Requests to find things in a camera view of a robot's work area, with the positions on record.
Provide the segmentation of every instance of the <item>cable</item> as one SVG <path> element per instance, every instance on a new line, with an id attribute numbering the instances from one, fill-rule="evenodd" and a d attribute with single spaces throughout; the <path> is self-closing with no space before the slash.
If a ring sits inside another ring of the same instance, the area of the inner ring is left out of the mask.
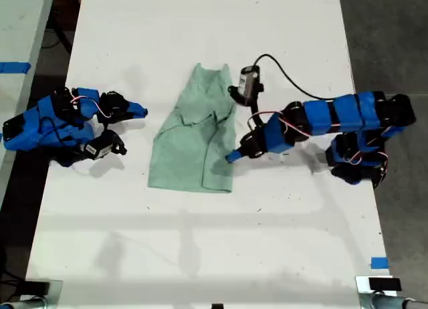
<path id="1" fill-rule="evenodd" d="M 61 41 L 57 41 L 56 43 L 53 43 L 52 45 L 49 46 L 41 46 L 41 49 L 49 49 L 49 48 L 54 48 L 56 45 L 58 45 Z"/>
<path id="2" fill-rule="evenodd" d="M 252 114 L 252 115 L 248 118 L 248 121 L 247 121 L 247 125 L 248 125 L 249 129 L 250 129 L 250 130 L 253 130 L 253 128 L 251 127 L 251 124 L 249 123 L 249 121 L 250 121 L 250 120 L 252 120 L 252 119 L 254 118 L 254 116 L 259 116 L 259 115 L 262 115 L 262 114 L 275 114 L 275 113 L 278 113 L 279 115 L 283 116 L 282 112 L 278 112 L 277 110 L 264 110 L 264 111 L 262 111 L 262 112 L 257 112 L 257 113 Z M 291 128 L 293 128 L 294 130 L 296 130 L 297 132 L 299 132 L 300 134 L 303 134 L 304 136 L 312 137 L 312 135 L 311 135 L 311 134 L 306 133 L 306 132 L 304 132 L 303 130 L 299 130 L 296 126 L 294 126 L 294 125 L 293 125 L 293 124 L 291 124 L 290 122 L 287 122 L 286 120 L 284 120 L 284 119 L 282 119 L 282 118 L 280 118 L 280 117 L 278 117 L 278 120 L 280 120 L 281 122 L 283 122 L 283 123 L 286 125 L 286 130 L 284 131 L 284 134 L 285 134 L 285 133 L 287 133 L 287 131 L 288 131 L 288 127 L 291 127 Z"/>
<path id="3" fill-rule="evenodd" d="M 10 271 L 8 271 L 6 269 L 3 270 L 3 273 L 7 274 L 8 276 L 11 276 L 12 278 L 15 278 L 16 280 L 25 281 L 25 279 L 20 278 L 20 277 L 16 276 L 15 274 L 12 274 Z"/>
<path id="4" fill-rule="evenodd" d="M 312 95 L 312 94 L 308 93 L 307 91 L 305 91 L 305 90 L 301 89 L 301 87 L 299 87 L 299 85 L 297 85 L 297 84 L 296 84 L 296 83 L 291 79 L 291 77 L 289 77 L 289 75 L 287 75 L 286 71 L 282 68 L 281 64 L 280 64 L 280 63 L 275 59 L 275 57 L 273 57 L 273 56 L 272 56 L 272 55 L 270 55 L 270 54 L 263 54 L 263 55 L 260 55 L 260 56 L 255 60 L 255 62 L 254 62 L 254 64 L 253 64 L 253 66 L 257 65 L 258 61 L 259 61 L 260 59 L 262 59 L 263 57 L 268 57 L 268 58 L 270 58 L 271 60 L 273 60 L 273 61 L 275 62 L 275 64 L 278 66 L 278 68 L 281 70 L 282 74 L 287 78 L 287 80 L 288 80 L 290 83 L 292 83 L 292 85 L 293 85 L 295 88 L 297 88 L 299 91 L 301 91 L 303 94 L 305 94 L 305 95 L 307 95 L 307 96 L 309 96 L 309 97 L 315 98 L 316 100 L 333 100 L 333 99 L 334 99 L 334 98 L 323 98 L 323 97 L 315 96 L 315 95 Z"/>
<path id="5" fill-rule="evenodd" d="M 16 284 L 9 282 L 9 281 L 0 281 L 0 284 L 7 284 L 8 286 L 13 286 L 13 287 L 17 286 Z"/>
<path id="6" fill-rule="evenodd" d="M 275 113 L 278 113 L 278 114 L 282 115 L 282 113 L 278 112 L 277 110 L 264 110 L 264 111 L 256 112 L 256 113 L 252 114 L 248 118 L 248 121 L 247 121 L 247 125 L 248 125 L 249 129 L 253 130 L 253 128 L 251 127 L 251 124 L 249 123 L 249 121 L 252 120 L 252 119 L 254 119 L 255 116 L 259 116 L 259 115 L 262 115 L 262 114 L 275 114 Z"/>
<path id="7" fill-rule="evenodd" d="M 278 117 L 278 120 L 280 120 L 281 122 L 283 122 L 283 123 L 287 126 L 287 129 L 285 130 L 285 132 L 284 132 L 284 133 L 286 133 L 286 132 L 287 132 L 288 127 L 291 127 L 291 128 L 293 128 L 296 132 L 299 132 L 300 134 L 303 134 L 304 136 L 312 137 L 312 135 L 311 135 L 311 134 L 306 133 L 306 132 L 304 132 L 303 130 L 299 130 L 296 126 L 294 126 L 294 125 L 293 125 L 293 124 L 291 124 L 290 122 L 288 122 L 288 121 L 286 121 L 286 120 L 283 120 L 283 119 L 282 119 L 282 118 L 280 118 L 280 117 Z"/>
<path id="8" fill-rule="evenodd" d="M 80 100 L 80 99 L 82 99 L 82 98 L 87 98 L 87 99 L 89 99 L 89 100 L 91 100 L 91 101 L 93 101 L 94 103 L 95 103 L 95 105 L 96 105 L 96 107 L 97 107 L 97 109 L 100 111 L 100 113 L 102 114 L 102 115 L 104 115 L 104 117 L 105 118 L 110 118 L 110 117 L 112 117 L 112 115 L 110 114 L 110 115 L 105 115 L 105 113 L 101 110 L 101 108 L 99 107 L 99 105 L 98 105 L 98 103 L 93 99 L 93 98 L 91 98 L 91 97 L 87 97 L 87 96 L 78 96 L 78 97 L 74 97 L 73 96 L 73 99 L 70 101 L 70 103 L 72 103 L 72 104 L 74 104 L 74 102 L 76 101 L 76 100 Z"/>

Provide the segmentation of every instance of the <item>blue tape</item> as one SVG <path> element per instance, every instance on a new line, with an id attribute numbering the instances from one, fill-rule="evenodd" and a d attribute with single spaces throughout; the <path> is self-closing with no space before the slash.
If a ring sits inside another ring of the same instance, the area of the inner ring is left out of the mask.
<path id="1" fill-rule="evenodd" d="M 239 152 L 238 150 L 233 150 L 228 155 L 226 155 L 226 160 L 229 163 L 233 163 L 236 160 L 240 159 L 241 157 L 242 157 L 241 152 Z"/>
<path id="2" fill-rule="evenodd" d="M 372 269 L 388 269 L 389 263 L 387 257 L 372 257 Z"/>
<path id="3" fill-rule="evenodd" d="M 303 103 L 312 128 L 312 135 L 326 134 L 332 127 L 332 118 L 325 100 L 310 100 Z"/>
<path id="4" fill-rule="evenodd" d="M 30 63 L 0 62 L 0 74 L 26 74 L 30 68 Z"/>

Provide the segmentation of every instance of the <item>green towel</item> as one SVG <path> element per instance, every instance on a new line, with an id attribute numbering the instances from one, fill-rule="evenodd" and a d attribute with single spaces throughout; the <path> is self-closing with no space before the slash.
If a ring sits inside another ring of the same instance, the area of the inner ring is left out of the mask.
<path id="1" fill-rule="evenodd" d="M 231 192 L 235 148 L 229 66 L 197 64 L 174 110 L 153 141 L 148 186 L 191 192 Z"/>

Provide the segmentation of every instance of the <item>black cable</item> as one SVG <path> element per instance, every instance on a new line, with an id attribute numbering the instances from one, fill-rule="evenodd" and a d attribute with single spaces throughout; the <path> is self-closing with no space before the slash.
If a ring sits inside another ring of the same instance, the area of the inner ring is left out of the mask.
<path id="1" fill-rule="evenodd" d="M 38 130 L 39 133 L 41 133 L 41 123 L 44 120 L 48 120 L 48 121 L 51 122 L 52 127 L 53 127 L 53 131 L 55 132 L 55 135 L 56 135 L 58 141 L 62 144 L 62 146 L 66 147 L 68 150 L 70 150 L 70 152 L 73 152 L 75 154 L 81 154 L 81 152 L 76 152 L 74 149 L 72 149 L 70 146 L 68 146 L 66 143 L 64 143 L 64 141 L 60 137 L 60 134 L 58 133 L 58 128 L 55 126 L 55 122 L 49 116 L 44 116 L 44 117 L 40 118 L 40 120 L 39 120 L 39 130 Z"/>
<path id="2" fill-rule="evenodd" d="M 305 91 L 305 90 L 303 90 L 303 89 L 301 89 L 300 87 L 299 87 L 299 85 L 297 85 L 292 79 L 291 79 L 291 77 L 289 77 L 289 75 L 287 75 L 287 73 L 286 73 L 286 71 L 282 68 L 282 66 L 281 66 L 281 64 L 272 56 L 272 55 L 270 55 L 270 54 L 263 54 L 263 55 L 260 55 L 259 57 L 258 57 L 258 59 L 256 59 L 255 60 L 255 62 L 254 62 L 254 64 L 253 64 L 253 66 L 255 66 L 255 65 L 257 65 L 257 63 L 258 63 L 258 61 L 260 60 L 260 59 L 262 59 L 263 57 L 268 57 L 268 58 L 270 58 L 271 60 L 273 60 L 274 62 L 275 62 L 275 64 L 278 66 L 278 68 L 281 70 L 281 72 L 282 72 L 282 74 L 288 79 L 288 81 L 290 82 L 290 83 L 292 83 L 292 85 L 295 87 L 295 88 L 297 88 L 299 91 L 301 91 L 303 94 L 305 94 L 305 95 L 307 95 L 307 96 L 309 96 L 309 97 L 312 97 L 312 98 L 315 98 L 316 100 L 333 100 L 334 98 L 323 98 L 323 97 L 319 97 L 319 96 L 315 96 L 315 95 L 312 95 L 312 94 L 310 94 L 310 93 L 308 93 L 307 91 Z"/>
<path id="3" fill-rule="evenodd" d="M 56 43 L 53 43 L 52 45 L 49 46 L 42 46 L 42 49 L 49 49 L 49 48 L 54 48 L 56 45 L 58 45 L 61 41 L 56 41 Z"/>
<path id="4" fill-rule="evenodd" d="M 13 287 L 17 286 L 16 284 L 9 282 L 9 281 L 0 281 L 0 284 L 7 284 L 8 286 L 13 286 Z"/>
<path id="5" fill-rule="evenodd" d="M 3 270 L 3 273 L 7 274 L 8 276 L 11 276 L 12 278 L 15 278 L 16 280 L 25 281 L 25 279 L 20 278 L 20 277 L 16 276 L 15 274 L 12 274 L 10 271 L 8 271 L 6 269 Z"/>

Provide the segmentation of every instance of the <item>white surface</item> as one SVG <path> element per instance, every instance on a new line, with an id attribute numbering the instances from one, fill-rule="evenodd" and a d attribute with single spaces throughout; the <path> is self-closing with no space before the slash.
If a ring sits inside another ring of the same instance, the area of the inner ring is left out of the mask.
<path id="1" fill-rule="evenodd" d="M 0 0 L 0 62 L 29 62 L 24 74 L 0 74 L 0 126 L 27 108 L 52 0 Z M 15 159 L 0 144 L 0 206 Z"/>
<path id="2" fill-rule="evenodd" d="M 126 156 L 49 169 L 27 277 L 63 280 L 61 308 L 359 308 L 354 277 L 385 249 L 371 184 L 316 161 L 328 138 L 238 161 L 231 194 L 147 187 L 153 138 L 195 64 L 228 63 L 237 82 L 263 52 L 310 92 L 353 92 L 339 0 L 83 0 L 68 87 L 149 113 L 114 127 Z M 260 64 L 261 109 L 307 100 Z M 238 109 L 237 141 L 248 116 Z"/>

